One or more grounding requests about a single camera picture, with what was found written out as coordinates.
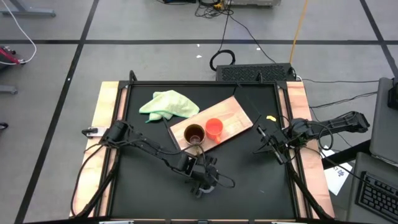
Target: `red cup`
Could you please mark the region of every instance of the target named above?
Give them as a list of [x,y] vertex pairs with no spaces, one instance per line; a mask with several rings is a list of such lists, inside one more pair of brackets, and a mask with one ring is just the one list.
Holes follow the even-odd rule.
[[223,123],[217,118],[211,118],[206,122],[206,136],[209,139],[221,142],[221,132],[223,131]]

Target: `concrete floor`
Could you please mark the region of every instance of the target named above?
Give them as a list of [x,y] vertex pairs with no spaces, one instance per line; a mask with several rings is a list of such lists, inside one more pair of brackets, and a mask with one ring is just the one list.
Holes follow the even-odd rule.
[[[395,0],[366,0],[385,40],[398,40]],[[65,78],[75,55],[94,0],[31,0],[27,4],[55,9],[55,18],[18,18],[26,33],[40,40],[37,55],[27,65],[0,74],[0,84],[15,85],[18,95],[0,95],[0,121],[10,124],[0,133],[0,217],[1,223],[16,219],[27,184],[42,149]],[[233,9],[234,18],[245,24],[257,40],[292,40],[304,0],[283,0],[273,9]],[[126,80],[133,69],[139,80],[214,80],[208,62],[219,44],[225,16],[203,19],[194,16],[197,5],[168,6],[156,0],[99,0],[87,40],[178,40],[175,44],[85,44],[70,81],[65,104],[53,133],[49,151],[28,207],[25,222],[64,219],[86,139],[80,131],[91,124],[102,81]],[[0,44],[10,45],[19,54],[32,53],[29,44],[6,44],[23,40],[14,21],[0,16]],[[229,21],[226,39],[248,40],[237,23]],[[300,40],[377,40],[360,1],[310,1],[300,31]],[[74,40],[57,42],[53,40]],[[179,40],[193,40],[181,44]],[[289,61],[290,44],[264,44],[276,62]],[[226,44],[236,54],[237,64],[269,63],[254,44]],[[398,58],[398,46],[388,45]],[[216,64],[229,63],[220,55]],[[308,44],[296,47],[293,67],[303,78],[313,80],[377,80],[393,77],[379,44]],[[349,98],[377,90],[377,83],[305,84],[310,105]],[[315,110],[319,119],[330,119],[356,110],[373,120],[375,96]],[[342,135],[350,144],[370,138],[366,134]],[[335,149],[348,146],[335,138]],[[343,217],[350,181],[339,196],[331,196],[336,213]]]

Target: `wooden frame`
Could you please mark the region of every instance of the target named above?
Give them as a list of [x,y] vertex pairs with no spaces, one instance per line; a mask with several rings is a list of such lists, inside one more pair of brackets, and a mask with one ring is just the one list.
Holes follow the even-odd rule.
[[[113,111],[116,103],[116,95],[118,93],[119,82],[103,82],[98,95],[98,101],[94,113],[94,118],[92,126],[99,127],[109,127],[112,122]],[[290,105],[294,118],[305,118],[311,120],[311,113],[308,107],[307,96],[305,94],[304,85],[302,82],[287,82],[287,92],[289,94]],[[119,111],[117,114],[117,119],[122,119],[124,111],[124,103],[127,95],[127,89],[124,88],[121,91]],[[284,98],[284,92],[279,90],[280,104],[282,108],[282,114],[287,116],[286,103]],[[87,147],[98,143],[100,138],[89,139],[87,142]],[[310,141],[307,144],[308,147],[312,149],[318,149],[316,141]],[[83,161],[90,156],[95,149],[90,149],[85,152]],[[325,173],[323,172],[322,160],[316,152],[309,149],[303,149],[300,151],[302,164],[305,174],[305,180],[307,187],[312,195],[315,197],[317,202],[322,206],[322,208],[334,217],[334,211],[330,200],[329,190],[326,182]],[[105,158],[105,149],[102,149],[97,155],[95,155],[89,162],[87,162],[86,167],[83,169],[78,189],[76,191],[75,198],[73,199],[74,209],[78,213],[84,208],[86,203],[90,200],[92,195],[96,192],[98,184],[100,182],[100,177],[103,169],[103,163]],[[112,167],[114,158],[114,151],[111,151],[111,159],[108,164],[108,171]],[[293,165],[295,169],[297,168],[296,159],[293,160]],[[303,195],[300,189],[296,186],[298,207],[300,210],[300,216],[306,217],[305,213],[305,203],[303,200]],[[103,194],[101,201],[100,216],[106,215],[106,210],[108,207],[109,198],[109,186]],[[316,218],[317,215],[312,211],[313,217]]]

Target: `keyboard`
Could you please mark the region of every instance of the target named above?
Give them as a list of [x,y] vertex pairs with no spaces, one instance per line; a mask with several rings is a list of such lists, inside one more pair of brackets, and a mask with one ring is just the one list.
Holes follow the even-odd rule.
[[362,172],[356,204],[380,217],[398,223],[398,187],[381,181],[369,172]]

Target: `green cloth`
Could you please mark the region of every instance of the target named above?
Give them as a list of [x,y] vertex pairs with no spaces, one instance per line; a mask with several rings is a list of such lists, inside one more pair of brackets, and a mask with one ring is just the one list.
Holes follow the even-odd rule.
[[199,113],[199,107],[186,96],[174,90],[154,92],[153,99],[139,109],[140,113],[149,113],[150,121],[165,117],[170,119],[173,115],[189,118]]

